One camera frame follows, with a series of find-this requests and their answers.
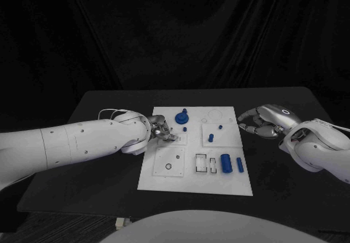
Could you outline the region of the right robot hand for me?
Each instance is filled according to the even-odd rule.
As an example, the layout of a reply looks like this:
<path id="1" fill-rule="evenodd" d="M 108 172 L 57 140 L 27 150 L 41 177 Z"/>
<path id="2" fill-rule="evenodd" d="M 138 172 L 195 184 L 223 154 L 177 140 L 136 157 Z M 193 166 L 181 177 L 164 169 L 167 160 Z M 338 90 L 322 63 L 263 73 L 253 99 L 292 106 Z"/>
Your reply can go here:
<path id="1" fill-rule="evenodd" d="M 286 135 L 301 123 L 298 116 L 275 104 L 260 105 L 237 117 L 239 128 L 265 139 Z"/>

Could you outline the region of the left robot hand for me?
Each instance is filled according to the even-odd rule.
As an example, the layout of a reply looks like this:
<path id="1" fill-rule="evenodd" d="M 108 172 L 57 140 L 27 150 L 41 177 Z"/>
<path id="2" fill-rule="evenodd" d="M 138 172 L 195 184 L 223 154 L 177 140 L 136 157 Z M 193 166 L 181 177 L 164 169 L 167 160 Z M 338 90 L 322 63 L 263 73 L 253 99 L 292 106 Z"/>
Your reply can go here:
<path id="1" fill-rule="evenodd" d="M 159 140 L 168 142 L 174 141 L 178 137 L 169 132 L 167 126 L 165 118 L 162 115 L 152 115 L 146 117 L 151 125 L 149 139 L 158 138 Z"/>

